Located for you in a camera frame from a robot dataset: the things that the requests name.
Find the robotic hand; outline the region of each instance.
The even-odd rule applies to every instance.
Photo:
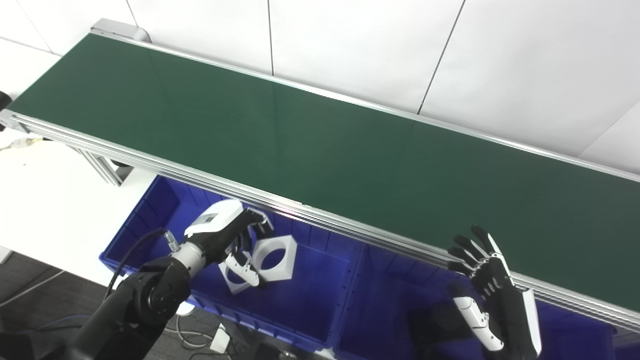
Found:
[[[191,279],[212,263],[229,268],[254,286],[260,277],[243,251],[251,251],[249,228],[258,239],[273,236],[269,218],[243,209],[238,200],[219,201],[206,209],[186,229],[178,244],[170,232],[158,229],[172,254],[140,267],[123,280],[98,307],[67,346],[69,360],[140,360],[164,331],[180,303],[191,294]]]
[[[484,306],[478,304],[462,282],[454,281],[449,292],[456,306],[483,344],[487,360],[536,359],[542,344],[533,290],[516,288],[491,234],[477,225],[471,231],[483,246],[456,236],[459,246],[450,248],[449,253],[459,261],[450,261],[448,267],[469,277],[485,302]]]

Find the white wall panel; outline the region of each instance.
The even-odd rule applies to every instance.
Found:
[[[49,50],[15,0],[0,0],[0,38],[44,51]]]
[[[15,99],[60,58],[0,39],[0,91]]]
[[[125,0],[17,0],[51,50],[64,55],[100,18],[134,24]]]
[[[154,44],[271,73],[267,0],[129,0]]]
[[[271,0],[275,75],[416,113],[460,0]]]
[[[582,152],[580,158],[640,175],[640,102]]]
[[[467,1],[422,115],[578,155],[640,100],[640,2]]]

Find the blue plastic bin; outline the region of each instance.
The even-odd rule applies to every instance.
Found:
[[[127,249],[157,227],[169,229],[181,239],[185,228],[222,198],[157,177],[100,260],[114,270]],[[264,290],[249,288],[233,295],[219,268],[212,265],[193,279],[189,302],[307,350],[331,347],[364,245],[281,215],[268,216],[276,235],[292,234],[298,242],[293,278],[269,282]],[[134,272],[145,262],[169,253],[163,238],[149,241],[124,269]]]
[[[408,312],[450,301],[446,286],[459,277],[367,246],[334,347],[337,358],[419,359],[411,340]],[[611,325],[542,302],[538,302],[538,314],[543,340],[541,360],[615,359]],[[441,343],[436,349],[447,359],[483,360],[481,344],[475,338]]]
[[[640,344],[626,345],[617,348],[616,360],[640,360]]]

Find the robot finger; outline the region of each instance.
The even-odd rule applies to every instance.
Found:
[[[447,250],[447,252],[449,254],[455,256],[456,258],[461,259],[462,261],[466,262],[472,268],[474,268],[474,267],[476,267],[478,265],[478,260],[476,258],[474,258],[473,255],[471,255],[471,253],[469,251],[466,251],[465,249],[463,249],[461,247],[452,246],[452,247],[449,248],[449,250]]]
[[[490,233],[487,233],[486,230],[484,230],[482,227],[479,227],[478,225],[473,225],[471,227],[471,231],[477,236],[478,239],[480,239],[480,241],[484,245],[484,249],[487,251],[487,253],[489,253],[489,255],[493,254],[494,252],[500,254],[500,248],[495,243]]]
[[[478,244],[476,244],[469,238],[466,238],[462,235],[457,235],[455,238],[453,238],[453,241],[456,244],[460,245],[463,249],[469,251],[478,261],[489,257],[489,254],[487,254],[483,248],[481,248]]]
[[[451,271],[459,272],[467,277],[471,276],[474,271],[474,269],[472,269],[470,266],[459,261],[448,261],[447,268]]]
[[[499,288],[513,285],[511,274],[506,264],[500,258],[489,259],[489,268],[493,273],[493,280]]]

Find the black cable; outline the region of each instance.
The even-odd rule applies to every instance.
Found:
[[[113,276],[111,278],[111,281],[109,282],[109,286],[107,286],[107,291],[104,294],[104,299],[102,299],[102,301],[104,302],[109,295],[111,294],[111,290],[113,290],[113,285],[116,283],[116,279],[118,279],[118,275],[120,275],[120,272],[122,271],[122,268],[125,266],[125,264],[127,263],[127,260],[129,260],[129,258],[131,257],[131,255],[133,254],[133,252],[145,241],[147,240],[151,240],[154,239],[162,234],[166,233],[165,229],[162,228],[158,228],[156,230],[153,230],[145,235],[143,235],[140,239],[138,239],[138,241],[136,241],[131,248],[129,249],[129,251],[127,251],[126,254],[124,254],[124,257],[120,260],[118,267],[116,268],[116,271],[113,273]]]
[[[231,359],[228,354],[213,354],[212,352],[195,352],[191,356],[189,356],[189,360],[193,360],[196,356],[211,356],[216,359],[218,356],[223,356],[224,359]]]

